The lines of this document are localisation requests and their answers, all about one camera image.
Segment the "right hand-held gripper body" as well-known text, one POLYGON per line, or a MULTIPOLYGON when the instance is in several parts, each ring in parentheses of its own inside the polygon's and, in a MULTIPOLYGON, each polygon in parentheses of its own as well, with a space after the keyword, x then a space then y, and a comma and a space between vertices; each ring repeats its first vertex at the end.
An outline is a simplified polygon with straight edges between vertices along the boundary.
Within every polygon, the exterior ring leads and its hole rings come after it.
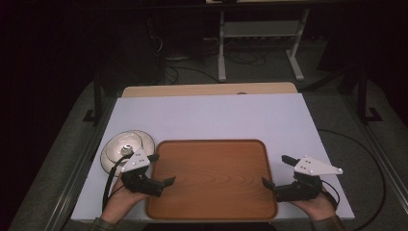
POLYGON ((298 159, 293 167, 294 181, 289 185, 275 186, 274 193, 278 202, 310 200, 316 198, 322 190, 322 175, 342 174, 343 170, 311 157, 298 159))

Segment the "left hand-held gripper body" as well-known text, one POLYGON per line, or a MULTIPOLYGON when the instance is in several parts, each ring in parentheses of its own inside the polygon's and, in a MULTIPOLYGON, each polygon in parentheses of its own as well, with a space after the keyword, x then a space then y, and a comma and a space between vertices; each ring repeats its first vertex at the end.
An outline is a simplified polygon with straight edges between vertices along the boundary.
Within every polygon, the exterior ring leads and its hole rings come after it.
POLYGON ((150 162, 142 148, 134 152, 131 158, 121 169, 121 181, 124 187, 132 193, 144 193, 148 195, 160 196, 164 184, 150 179, 146 172, 150 162))

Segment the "person's right hand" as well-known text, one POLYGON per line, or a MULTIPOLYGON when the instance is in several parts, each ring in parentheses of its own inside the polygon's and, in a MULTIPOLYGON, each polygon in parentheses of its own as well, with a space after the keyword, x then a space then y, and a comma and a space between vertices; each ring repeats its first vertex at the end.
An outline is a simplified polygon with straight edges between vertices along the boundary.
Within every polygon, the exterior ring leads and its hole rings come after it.
POLYGON ((336 215, 332 203, 322 192, 314 199, 291 201, 291 204, 303 211, 311 221, 320 221, 336 215))

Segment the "person's left hand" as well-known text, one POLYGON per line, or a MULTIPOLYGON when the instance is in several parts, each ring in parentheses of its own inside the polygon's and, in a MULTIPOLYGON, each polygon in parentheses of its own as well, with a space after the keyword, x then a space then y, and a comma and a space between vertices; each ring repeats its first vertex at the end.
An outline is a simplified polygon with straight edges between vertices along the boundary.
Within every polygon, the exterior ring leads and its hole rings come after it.
POLYGON ((101 218, 112 225, 118 224, 141 201, 148 198, 147 194, 130 192, 120 179, 117 179, 101 218))

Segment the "small white dish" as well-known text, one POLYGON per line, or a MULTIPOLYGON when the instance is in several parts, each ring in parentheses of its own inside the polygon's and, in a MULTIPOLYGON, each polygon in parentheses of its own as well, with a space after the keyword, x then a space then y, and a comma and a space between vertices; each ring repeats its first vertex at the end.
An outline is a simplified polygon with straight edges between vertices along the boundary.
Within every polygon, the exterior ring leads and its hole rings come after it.
POLYGON ((133 151, 138 150, 141 147, 141 138, 133 132, 124 132, 116 135, 106 144, 105 153, 107 158, 114 163, 117 162, 123 157, 120 154, 120 150, 126 144, 130 144, 133 147, 133 151))

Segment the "brown wooden tray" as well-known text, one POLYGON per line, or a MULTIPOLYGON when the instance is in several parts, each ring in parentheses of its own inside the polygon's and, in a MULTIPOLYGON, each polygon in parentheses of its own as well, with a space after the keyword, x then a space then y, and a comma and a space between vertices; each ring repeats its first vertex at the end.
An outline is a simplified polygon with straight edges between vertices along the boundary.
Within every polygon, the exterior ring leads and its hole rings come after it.
POLYGON ((174 177, 151 197, 146 214, 155 220, 265 221, 276 217, 265 145, 258 140, 163 141, 152 178, 174 177))

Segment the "black metal stand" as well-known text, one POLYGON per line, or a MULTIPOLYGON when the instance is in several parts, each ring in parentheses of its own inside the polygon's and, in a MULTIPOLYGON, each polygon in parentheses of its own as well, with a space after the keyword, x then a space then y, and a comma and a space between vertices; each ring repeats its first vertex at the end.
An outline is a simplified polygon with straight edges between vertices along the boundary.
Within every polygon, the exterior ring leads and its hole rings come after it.
POLYGON ((367 107, 368 76, 364 69, 360 70, 357 86, 357 116, 364 124, 372 121, 382 121, 382 116, 375 108, 367 107))
POLYGON ((84 122, 92 122, 96 126, 102 116, 102 87, 99 75, 96 74, 93 78, 93 109, 87 110, 83 118, 84 122))

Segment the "light wooden table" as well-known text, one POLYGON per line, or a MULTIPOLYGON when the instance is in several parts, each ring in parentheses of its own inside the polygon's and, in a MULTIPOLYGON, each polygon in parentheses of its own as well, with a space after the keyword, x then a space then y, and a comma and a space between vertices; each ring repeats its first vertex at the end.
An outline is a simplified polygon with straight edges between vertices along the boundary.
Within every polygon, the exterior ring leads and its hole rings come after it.
POLYGON ((293 83, 238 83, 127 87, 122 97, 297 93, 293 83))

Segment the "aluminium frame rail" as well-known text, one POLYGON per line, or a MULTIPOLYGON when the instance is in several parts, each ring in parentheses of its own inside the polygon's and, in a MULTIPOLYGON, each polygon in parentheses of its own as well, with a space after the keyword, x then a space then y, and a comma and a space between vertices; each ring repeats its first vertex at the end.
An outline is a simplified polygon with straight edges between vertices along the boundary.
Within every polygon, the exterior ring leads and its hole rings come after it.
POLYGON ((62 231, 65 223, 75 208, 82 188, 85 184, 94 156, 107 127, 115 106, 116 99, 102 99, 102 116, 94 126, 92 122, 84 122, 87 110, 93 109, 93 99, 86 106, 80 100, 56 140, 56 158, 53 164, 55 183, 61 186, 56 205, 53 207, 45 231, 62 231))
POLYGON ((369 142, 395 196, 408 214, 408 129, 390 108, 368 106, 358 112, 358 102, 343 96, 347 109, 369 142))

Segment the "white metal desk frame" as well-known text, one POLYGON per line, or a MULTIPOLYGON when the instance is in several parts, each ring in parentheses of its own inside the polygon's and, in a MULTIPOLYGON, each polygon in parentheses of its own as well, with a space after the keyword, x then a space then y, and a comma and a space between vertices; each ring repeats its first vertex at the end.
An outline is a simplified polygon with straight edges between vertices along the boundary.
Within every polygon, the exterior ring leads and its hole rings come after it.
POLYGON ((294 38, 293 45, 286 50, 288 61, 293 70, 295 80, 302 82, 304 75, 296 59, 296 52, 302 39, 309 16, 309 9, 302 11, 298 20, 272 21, 227 21, 225 12, 219 14, 219 37, 217 54, 217 78, 220 82, 226 81, 226 66, 224 57, 224 40, 237 38, 294 38))

